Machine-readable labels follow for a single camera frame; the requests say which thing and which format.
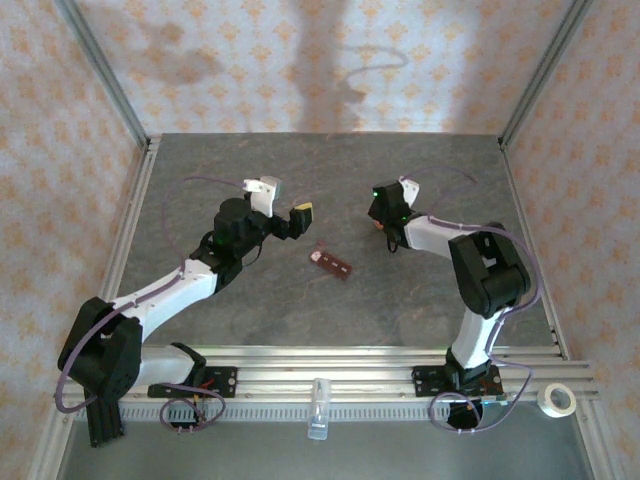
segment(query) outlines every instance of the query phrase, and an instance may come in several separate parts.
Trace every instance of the tape roll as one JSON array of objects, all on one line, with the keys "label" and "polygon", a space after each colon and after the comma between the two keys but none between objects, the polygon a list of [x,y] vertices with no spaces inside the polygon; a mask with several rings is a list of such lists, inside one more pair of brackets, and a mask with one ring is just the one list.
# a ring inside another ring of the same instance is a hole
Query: tape roll
[{"label": "tape roll", "polygon": [[576,396],[566,385],[550,383],[538,392],[538,405],[550,417],[566,417],[576,411]]}]

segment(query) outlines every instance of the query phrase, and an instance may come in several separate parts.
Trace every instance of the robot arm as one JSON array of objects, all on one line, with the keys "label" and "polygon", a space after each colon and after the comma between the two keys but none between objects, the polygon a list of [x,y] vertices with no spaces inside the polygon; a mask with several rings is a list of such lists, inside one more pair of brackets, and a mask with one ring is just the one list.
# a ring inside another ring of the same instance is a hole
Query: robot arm
[{"label": "robot arm", "polygon": [[[449,380],[459,389],[488,372],[491,361],[485,350],[491,331],[527,292],[530,279],[510,240],[436,225],[412,210],[419,190],[416,182],[406,178],[375,186],[369,216],[382,227],[390,251],[398,246],[425,250],[453,262],[466,304],[458,337],[447,351]],[[496,223],[491,226],[503,228]]]},{"label": "robot arm", "polygon": [[97,297],[85,302],[62,349],[58,368],[63,369],[73,349],[97,322],[132,303],[133,307],[115,315],[100,335],[89,339],[69,376],[107,403],[116,402],[134,385],[200,385],[205,362],[196,352],[181,344],[143,348],[142,343],[189,305],[229,285],[242,271],[243,258],[261,247],[269,235],[297,239],[307,231],[313,219],[310,203],[291,209],[288,221],[273,213],[279,186],[273,177],[245,180],[248,193],[220,205],[214,229],[204,235],[184,269],[180,267],[111,303]]}]

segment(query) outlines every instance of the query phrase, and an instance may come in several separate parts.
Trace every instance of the wallpaper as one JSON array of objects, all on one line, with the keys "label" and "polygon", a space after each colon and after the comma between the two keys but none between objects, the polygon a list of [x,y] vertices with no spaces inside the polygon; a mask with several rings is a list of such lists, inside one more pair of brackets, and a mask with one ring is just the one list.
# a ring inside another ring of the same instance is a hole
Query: wallpaper
[{"label": "wallpaper", "polygon": [[571,1],[78,3],[149,134],[498,134]]},{"label": "wallpaper", "polygon": [[570,350],[640,472],[640,3],[595,2],[509,152]]},{"label": "wallpaper", "polygon": [[25,478],[139,153],[49,0],[0,9],[0,478]]}]

